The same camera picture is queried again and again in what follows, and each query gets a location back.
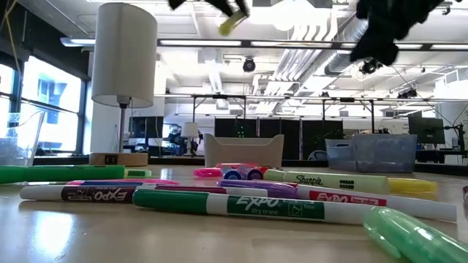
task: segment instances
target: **expo marker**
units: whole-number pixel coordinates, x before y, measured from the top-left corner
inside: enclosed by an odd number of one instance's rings
[[[160,212],[363,224],[371,205],[138,189],[133,203]]]
[[[131,203],[137,189],[162,188],[172,191],[199,191],[218,194],[236,194],[252,197],[266,197],[268,192],[262,189],[222,188],[197,186],[26,186],[21,189],[22,199],[36,201],[81,201],[81,202],[119,202]]]
[[[429,200],[304,185],[298,186],[298,196],[315,201],[386,206],[419,218],[456,221],[455,205]]]

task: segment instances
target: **sharpie logo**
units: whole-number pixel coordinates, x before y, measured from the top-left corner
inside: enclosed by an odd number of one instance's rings
[[[323,186],[322,179],[320,178],[305,178],[303,175],[296,176],[300,184],[308,184],[311,186]]]

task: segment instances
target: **purple marker cap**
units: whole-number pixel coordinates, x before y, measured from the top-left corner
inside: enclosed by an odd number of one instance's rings
[[[296,188],[285,183],[258,180],[220,180],[218,181],[218,186],[265,189],[268,191],[268,197],[287,199],[298,198]]]

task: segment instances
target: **marker cap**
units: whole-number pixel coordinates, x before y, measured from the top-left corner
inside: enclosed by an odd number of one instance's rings
[[[26,167],[0,166],[0,183],[18,183],[24,181]]]
[[[208,215],[208,195],[204,192],[138,189],[133,194],[133,204],[162,212]]]
[[[37,201],[55,201],[61,199],[61,191],[69,186],[26,186],[21,189],[22,199],[33,199]]]
[[[276,182],[282,182],[283,181],[283,175],[285,172],[275,170],[275,169],[268,169],[266,170],[265,174],[263,175],[263,180],[273,180]]]

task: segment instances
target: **green expo marker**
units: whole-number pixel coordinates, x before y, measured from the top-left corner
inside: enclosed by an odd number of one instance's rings
[[[125,166],[33,166],[9,167],[0,166],[1,183],[19,182],[68,182],[72,180],[108,180],[123,179]]]
[[[363,224],[371,205],[139,189],[133,203],[159,212]]]

